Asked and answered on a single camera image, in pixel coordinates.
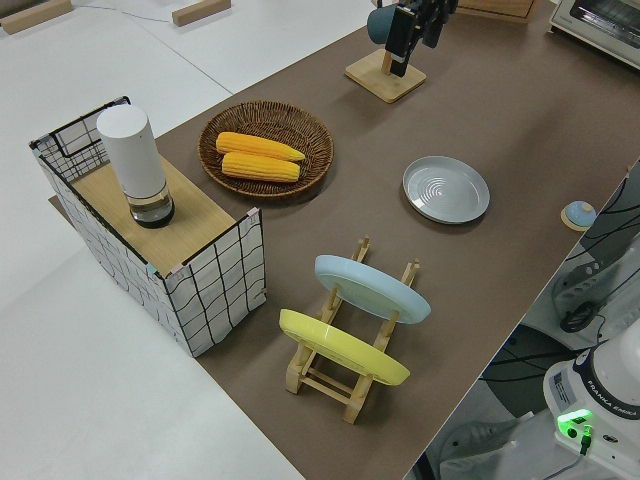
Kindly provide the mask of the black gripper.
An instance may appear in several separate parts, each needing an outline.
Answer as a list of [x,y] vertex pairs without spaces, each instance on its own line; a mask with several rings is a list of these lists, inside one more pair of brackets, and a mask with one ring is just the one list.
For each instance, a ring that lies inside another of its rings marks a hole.
[[385,50],[391,56],[390,73],[403,77],[408,67],[417,15],[427,19],[423,44],[435,48],[446,19],[456,11],[456,0],[400,0],[399,4],[394,9]]

